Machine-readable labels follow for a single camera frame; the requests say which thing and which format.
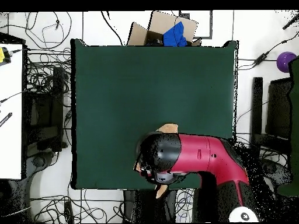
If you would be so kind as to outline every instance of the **cable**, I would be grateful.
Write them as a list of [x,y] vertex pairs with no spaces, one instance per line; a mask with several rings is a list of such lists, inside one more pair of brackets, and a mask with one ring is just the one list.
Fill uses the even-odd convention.
[[101,14],[105,20],[105,22],[107,23],[107,25],[110,27],[110,29],[116,34],[117,38],[119,38],[119,41],[120,41],[120,45],[123,46],[123,42],[121,41],[119,35],[115,32],[115,30],[111,27],[111,25],[108,23],[108,21],[106,20],[104,14],[103,14],[103,11],[101,11]]
[[252,69],[254,68],[255,66],[259,65],[261,62],[263,62],[264,60],[266,60],[267,58],[267,55],[274,49],[276,48],[277,46],[279,46],[280,44],[284,44],[290,40],[293,40],[297,35],[299,34],[299,31],[296,32],[295,36],[293,38],[290,38],[288,40],[283,40],[282,42],[276,44],[274,47],[272,47],[269,51],[267,51],[266,53],[263,53],[261,54],[257,59],[254,60],[254,62],[251,64],[253,65],[251,68],[248,68],[248,69],[240,69],[240,67],[238,68],[239,71],[246,71],[246,70],[249,70],[249,69]]
[[21,209],[20,211],[17,211],[17,212],[11,213],[11,214],[9,214],[9,215],[2,216],[2,217],[7,217],[7,216],[16,215],[16,214],[18,214],[18,213],[21,213],[21,212],[23,212],[23,211],[27,211],[27,210],[28,210],[28,209],[30,209],[30,208],[31,208],[31,206],[29,206],[29,207],[27,207],[27,208],[25,208],[25,209]]
[[82,189],[80,190],[80,224],[82,223]]
[[26,92],[26,90],[24,90],[24,91],[22,91],[22,92],[19,92],[19,93],[16,93],[16,94],[14,94],[14,95],[12,95],[12,96],[9,96],[9,97],[6,98],[6,99],[0,100],[0,103],[3,103],[3,102],[5,102],[5,101],[7,101],[8,99],[10,99],[11,97],[14,97],[14,96],[19,95],[19,94],[24,93],[24,92]]
[[[53,12],[54,14],[55,14],[55,16],[56,16],[56,24],[53,24],[53,25],[51,25],[51,26],[55,26],[55,29],[57,30],[58,29],[58,27],[61,27],[61,30],[62,30],[62,32],[63,32],[63,28],[62,28],[62,25],[60,24],[60,21],[59,21],[59,19],[58,19],[58,16],[57,16],[57,14],[55,13],[55,12]],[[32,27],[29,27],[29,18],[30,18],[30,15],[32,14],[32,12],[29,12],[29,14],[28,14],[28,17],[27,17],[27,14],[25,13],[25,19],[26,19],[26,26],[25,27],[22,27],[22,26],[17,26],[17,25],[12,25],[12,24],[7,24],[7,25],[4,25],[4,26],[2,26],[2,27],[0,27],[0,29],[1,28],[4,28],[4,27],[18,27],[18,28],[21,28],[21,29],[25,29],[25,33],[26,33],[26,35],[32,40],[32,42],[34,42],[35,43],[35,45],[36,46],[38,46],[38,48],[43,48],[43,47],[40,47],[36,42],[35,42],[35,40],[28,34],[28,31],[29,32],[31,32],[31,34],[32,35],[34,35],[41,43],[43,43],[43,44],[45,44],[45,46],[46,46],[46,44],[47,43],[57,43],[57,45],[55,45],[55,46],[53,46],[53,47],[44,47],[44,48],[48,48],[48,49],[53,49],[53,48],[56,48],[56,47],[58,47],[58,46],[60,46],[66,39],[67,39],[67,37],[69,36],[69,33],[70,33],[70,31],[71,31],[71,27],[72,27],[72,18],[71,18],[71,16],[69,15],[69,13],[67,12],[67,14],[68,14],[68,17],[69,17],[69,19],[70,19],[70,26],[69,26],[69,30],[68,30],[68,34],[65,36],[65,37],[63,37],[62,38],[62,41],[61,42],[46,42],[45,40],[43,41],[43,40],[41,40],[40,38],[38,38],[33,32],[32,32],[32,29],[35,27],[35,24],[36,24],[36,20],[37,20],[37,16],[38,16],[38,14],[39,14],[39,12],[36,12],[36,15],[35,15],[35,18],[34,18],[34,23],[33,23],[33,25],[32,25]]]
[[[260,104],[260,105],[258,105],[258,106],[255,106],[255,107],[260,107],[260,106],[262,106],[262,105],[267,104],[268,102],[269,102],[269,101],[266,101],[266,102],[264,102],[264,103],[262,103],[262,104]],[[237,119],[237,121],[236,121],[236,124],[238,123],[239,119],[240,119],[242,116],[244,116],[246,113],[250,112],[252,109],[254,109],[254,107],[252,107],[252,108],[249,109],[247,112],[243,113],[240,117],[238,117],[238,119]]]

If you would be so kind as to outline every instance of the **black cable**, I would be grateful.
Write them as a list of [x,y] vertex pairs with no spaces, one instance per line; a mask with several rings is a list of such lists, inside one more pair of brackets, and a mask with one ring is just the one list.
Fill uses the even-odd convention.
[[6,99],[0,100],[0,103],[3,103],[3,102],[5,102],[5,101],[9,100],[11,97],[14,97],[14,96],[19,95],[19,94],[24,93],[24,92],[26,92],[26,90],[24,90],[24,91],[22,91],[22,92],[19,92],[19,93],[16,93],[16,94],[14,94],[14,95],[12,95],[12,96],[9,96],[9,97],[6,98]]
[[102,16],[103,16],[105,22],[107,23],[107,25],[108,25],[108,26],[110,27],[110,29],[116,34],[117,38],[119,38],[119,41],[120,41],[121,46],[123,46],[123,42],[121,41],[119,35],[115,32],[115,30],[111,27],[111,25],[110,25],[110,24],[108,23],[108,21],[106,20],[103,11],[101,11],[101,13],[102,13]]
[[[268,102],[269,102],[269,101],[266,101],[266,102],[264,102],[264,103],[262,103],[262,104],[260,104],[260,105],[258,105],[258,106],[255,106],[255,107],[260,107],[260,106],[262,106],[262,105],[267,104]],[[239,116],[238,119],[237,119],[237,121],[236,121],[236,124],[238,123],[239,119],[240,119],[242,116],[244,116],[246,113],[250,112],[252,109],[254,109],[254,107],[252,107],[252,108],[249,109],[247,112],[245,112],[245,113],[243,113],[241,116]]]
[[266,53],[261,54],[261,55],[260,55],[257,59],[255,59],[254,62],[251,64],[251,65],[253,65],[253,67],[248,68],[248,69],[239,69],[239,68],[240,68],[240,67],[239,67],[238,70],[239,70],[239,71],[247,71],[247,70],[249,70],[249,69],[254,68],[255,66],[259,65],[261,62],[265,61],[266,58],[267,58],[267,55],[268,55],[268,54],[269,54],[275,47],[279,46],[280,44],[284,44],[284,43],[286,43],[286,42],[288,42],[288,41],[290,41],[290,40],[293,40],[298,34],[299,34],[299,31],[296,32],[296,34],[295,34],[295,36],[294,36],[293,38],[290,38],[290,39],[288,39],[288,40],[283,40],[282,42],[280,42],[280,43],[276,44],[274,47],[272,47],[272,48],[271,48],[269,51],[267,51]]
[[[72,28],[72,18],[71,18],[71,16],[69,15],[69,13],[67,12],[68,17],[69,17],[69,20],[70,20],[70,25],[69,25],[68,34],[67,34],[65,37],[63,37],[62,40],[61,40],[61,42],[59,42],[59,43],[58,43],[58,42],[46,42],[45,40],[42,41],[40,38],[38,38],[38,37],[31,31],[31,29],[32,29],[32,28],[35,26],[35,24],[36,24],[36,19],[37,19],[37,15],[38,15],[38,14],[39,14],[39,13],[37,12],[37,13],[36,13],[35,20],[34,20],[34,24],[33,24],[33,26],[32,26],[31,28],[28,28],[29,17],[30,17],[30,15],[31,15],[31,12],[29,12],[28,17],[26,17],[26,27],[25,27],[25,33],[26,33],[26,35],[27,35],[27,36],[32,40],[32,42],[34,42],[35,45],[36,45],[38,48],[40,48],[40,49],[54,49],[54,48],[60,46],[60,45],[67,39],[67,37],[69,36],[69,33],[71,32],[71,28]],[[56,26],[56,27],[60,26],[61,29],[62,29],[62,32],[63,32],[62,25],[59,23],[58,18],[57,18],[56,23],[57,23],[57,24],[53,24],[53,25],[51,25],[51,26]],[[53,46],[53,47],[47,47],[47,46],[46,46],[46,47],[40,47],[40,46],[34,41],[34,39],[33,39],[30,35],[28,35],[27,31],[31,32],[31,33],[32,33],[32,34],[33,34],[33,35],[34,35],[40,42],[44,43],[45,46],[46,46],[47,43],[58,43],[58,44],[55,45],[55,46]]]
[[80,189],[80,223],[82,223],[82,189]]

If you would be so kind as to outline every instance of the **white floor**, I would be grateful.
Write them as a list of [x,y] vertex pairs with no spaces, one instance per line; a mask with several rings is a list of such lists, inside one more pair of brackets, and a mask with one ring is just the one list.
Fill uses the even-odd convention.
[[[209,15],[208,11],[183,11],[191,13],[191,19],[199,22],[199,27],[196,31],[196,36],[208,36]],[[64,36],[67,34],[70,19],[66,12],[56,12],[64,29]],[[100,12],[84,12],[84,21],[82,21],[82,12],[70,12],[72,19],[72,27],[68,38],[57,48],[56,51],[62,51],[64,48],[70,47],[69,40],[78,38],[83,39],[87,45],[106,46],[106,45],[120,45],[119,39],[110,30],[108,25],[102,18]],[[116,28],[123,41],[127,43],[128,34],[131,23],[137,22],[143,27],[148,26],[151,11],[138,12],[110,12],[110,20],[108,22]],[[203,46],[222,46],[228,40],[239,40],[239,66],[249,65],[261,53],[271,49],[274,45],[282,40],[289,39],[297,32],[296,25],[283,30],[282,27],[291,19],[292,12],[282,10],[214,10],[213,11],[213,38],[211,40],[203,40]],[[34,17],[30,18],[29,26],[33,24]],[[55,24],[56,16],[53,12],[43,12],[37,18],[36,26],[32,30],[40,39],[43,39],[42,29],[45,26]],[[6,25],[6,16],[0,15],[0,26]],[[26,26],[25,13],[11,13],[9,16],[9,24],[17,26]],[[7,28],[0,29],[0,32],[7,33]],[[25,34],[24,29],[19,27],[9,27],[9,34],[25,39],[29,48],[38,48],[31,39]],[[50,27],[44,30],[44,38],[46,41],[60,42],[62,39],[62,31],[60,28],[55,30]],[[276,47],[267,57],[268,60],[275,60],[277,56],[283,51],[291,51],[299,54],[299,38],[289,41],[287,44],[281,44]],[[237,102],[237,117],[248,111],[251,108],[251,87],[253,77],[261,76],[264,81],[263,100],[267,100],[267,89],[271,80],[289,77],[288,73],[280,72],[276,67],[276,62],[264,61],[260,65],[247,71],[239,71],[238,74],[238,102]],[[267,105],[264,105],[263,114],[266,114]],[[237,125],[237,132],[249,132],[250,113],[245,114],[240,118]],[[263,121],[263,130],[265,130],[265,121]],[[248,139],[248,135],[239,135]],[[59,156],[58,162],[42,172],[35,175],[30,192],[31,198],[52,197],[55,195],[67,195],[68,183],[71,175],[71,147],[64,149]],[[80,200],[80,191],[69,191],[70,197],[75,200]],[[86,199],[89,200],[123,200],[123,192],[117,190],[87,190]],[[33,201],[32,213],[38,213],[48,201]],[[107,217],[114,215],[113,207],[118,206],[119,202],[109,201],[88,201],[91,208],[102,208]],[[58,204],[58,208],[63,212],[63,204]],[[79,213],[79,208],[73,205],[74,214]],[[94,212],[94,216],[101,218],[103,214],[101,211]],[[49,217],[44,214],[40,220],[48,220]],[[82,223],[94,222],[90,217],[84,219]],[[98,222],[105,222],[105,218],[98,220]],[[111,223],[121,222],[119,217],[113,218]]]

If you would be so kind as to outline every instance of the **wire bundle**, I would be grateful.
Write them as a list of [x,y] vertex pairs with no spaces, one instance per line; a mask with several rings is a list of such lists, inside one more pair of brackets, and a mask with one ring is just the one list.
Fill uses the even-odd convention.
[[[118,200],[88,200],[85,198],[86,194],[86,189],[84,193],[84,201],[87,204],[87,208],[82,206],[82,199],[81,200],[73,200],[69,196],[64,196],[64,195],[56,195],[52,197],[42,197],[42,198],[31,198],[31,201],[50,201],[45,207],[41,209],[39,213],[37,213],[33,220],[35,223],[39,222],[40,217],[42,215],[48,216],[49,219],[42,221],[41,223],[52,223],[52,224],[66,224],[69,221],[70,214],[69,212],[65,211],[60,211],[58,209],[58,204],[63,205],[66,201],[71,201],[72,204],[80,208],[80,213],[77,213],[74,215],[73,220],[76,220],[76,224],[82,223],[82,220],[90,217],[95,223],[99,223],[99,220],[104,219],[105,223],[109,223],[112,219],[115,217],[120,217],[124,218],[125,216],[123,215],[123,212],[121,210],[121,206],[124,204],[124,201],[118,201]],[[91,208],[88,204],[88,201],[99,201],[99,202],[120,202],[119,206],[114,206],[113,211],[115,212],[115,215],[113,215],[111,218],[107,217],[107,213],[101,209],[101,208]],[[101,212],[102,216],[101,217],[96,217],[94,214],[96,212]]]
[[193,208],[193,193],[194,189],[185,189],[177,195],[177,202],[175,204],[175,215],[177,214],[177,221],[182,222],[182,219],[189,218],[189,222],[192,222],[192,208]]

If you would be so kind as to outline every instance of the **dark green tabletop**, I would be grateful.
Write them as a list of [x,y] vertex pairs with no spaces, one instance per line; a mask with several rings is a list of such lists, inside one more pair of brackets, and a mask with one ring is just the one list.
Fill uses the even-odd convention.
[[[222,48],[72,42],[75,188],[153,188],[133,171],[135,146],[166,123],[178,124],[180,133],[232,137],[236,42]],[[171,188],[199,182],[191,174]]]

